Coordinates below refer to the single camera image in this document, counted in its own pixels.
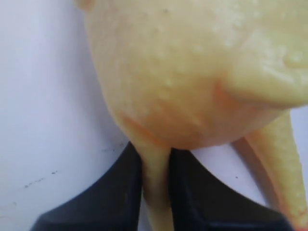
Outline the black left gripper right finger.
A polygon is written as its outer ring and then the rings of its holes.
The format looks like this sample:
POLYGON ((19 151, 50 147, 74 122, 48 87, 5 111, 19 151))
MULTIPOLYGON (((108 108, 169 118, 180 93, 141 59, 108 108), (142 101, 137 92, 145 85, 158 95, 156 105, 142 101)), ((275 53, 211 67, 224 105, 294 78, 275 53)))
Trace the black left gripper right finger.
POLYGON ((187 150, 172 149, 169 198, 176 231, 292 231, 286 217, 228 187, 187 150))

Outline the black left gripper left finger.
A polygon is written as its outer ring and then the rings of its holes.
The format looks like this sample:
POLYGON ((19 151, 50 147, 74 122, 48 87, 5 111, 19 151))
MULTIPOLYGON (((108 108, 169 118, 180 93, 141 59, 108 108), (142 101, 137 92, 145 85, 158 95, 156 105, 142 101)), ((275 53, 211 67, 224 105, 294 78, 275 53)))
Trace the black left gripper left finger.
POLYGON ((141 159, 128 143, 111 168, 84 192, 42 214, 33 231, 136 231, 141 159))

